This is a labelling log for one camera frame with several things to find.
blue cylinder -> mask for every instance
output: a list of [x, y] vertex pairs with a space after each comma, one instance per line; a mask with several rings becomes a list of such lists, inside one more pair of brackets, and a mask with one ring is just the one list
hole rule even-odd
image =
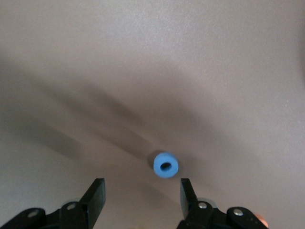
[[177, 158], [169, 153], [158, 154], [153, 161], [153, 170], [161, 178], [171, 178], [176, 175], [179, 169]]

white wall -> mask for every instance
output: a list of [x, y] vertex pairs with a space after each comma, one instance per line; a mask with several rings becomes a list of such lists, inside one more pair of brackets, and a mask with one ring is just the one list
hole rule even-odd
[[[0, 224], [96, 177], [96, 228], [175, 228], [179, 179], [303, 228], [304, 1], [0, 2]], [[147, 160], [169, 150], [179, 174]]]

hole in blue ring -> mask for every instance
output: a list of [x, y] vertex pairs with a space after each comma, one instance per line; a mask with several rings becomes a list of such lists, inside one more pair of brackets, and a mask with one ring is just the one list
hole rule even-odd
[[160, 166], [160, 169], [165, 172], [165, 171], [168, 171], [172, 168], [172, 164], [171, 163], [168, 163], [168, 162], [165, 162], [163, 163], [161, 166]]

metal screw head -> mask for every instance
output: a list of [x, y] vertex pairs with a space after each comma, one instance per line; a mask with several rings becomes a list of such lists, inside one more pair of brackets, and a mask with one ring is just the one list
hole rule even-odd
[[244, 213], [240, 209], [237, 209], [237, 208], [233, 210], [233, 213], [236, 216], [243, 216], [244, 215]]
[[201, 209], [206, 209], [208, 206], [204, 202], [199, 202], [198, 207], [201, 208]]
[[68, 206], [67, 206], [67, 210], [71, 210], [71, 209], [73, 209], [73, 208], [75, 208], [76, 207], [76, 204], [75, 203], [71, 203], [71, 204], [69, 204]]
[[39, 210], [34, 210], [34, 211], [30, 212], [30, 213], [27, 215], [27, 217], [28, 217], [28, 218], [32, 218], [32, 217], [34, 217], [34, 216], [37, 216], [38, 212], [39, 212]]

black plastic part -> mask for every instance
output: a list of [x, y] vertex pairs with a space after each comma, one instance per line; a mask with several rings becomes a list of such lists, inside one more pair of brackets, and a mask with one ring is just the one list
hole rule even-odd
[[[230, 208], [225, 214], [208, 202], [198, 201], [190, 180], [186, 178], [181, 179], [180, 201], [185, 220], [179, 223], [177, 229], [267, 229], [246, 208]], [[235, 215], [235, 209], [241, 210], [243, 215]]]
[[70, 202], [60, 209], [60, 229], [88, 229], [85, 213], [78, 202]]
[[[239, 209], [243, 212], [242, 216], [234, 214], [234, 210]], [[243, 207], [230, 208], [227, 211], [227, 216], [233, 225], [241, 229], [262, 229], [266, 228], [265, 225], [248, 209]]]
[[1, 229], [36, 229], [45, 222], [46, 213], [41, 208], [30, 208], [22, 211]]
[[95, 179], [95, 181], [80, 200], [80, 204], [86, 213], [88, 229], [93, 228], [102, 208], [104, 207], [106, 200], [105, 193], [104, 179]]
[[0, 229], [92, 229], [105, 200], [105, 181], [98, 178], [79, 202], [67, 203], [49, 215], [41, 208], [24, 210]]

